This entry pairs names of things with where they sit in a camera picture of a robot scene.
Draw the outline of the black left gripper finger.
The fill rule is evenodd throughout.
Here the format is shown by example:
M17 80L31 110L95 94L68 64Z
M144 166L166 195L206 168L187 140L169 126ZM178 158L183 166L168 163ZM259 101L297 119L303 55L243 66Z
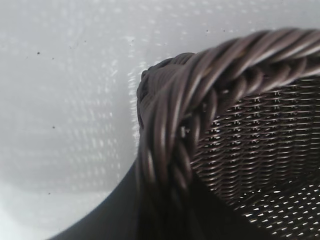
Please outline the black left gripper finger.
M136 162L118 186L94 210L53 240L136 240L139 192Z

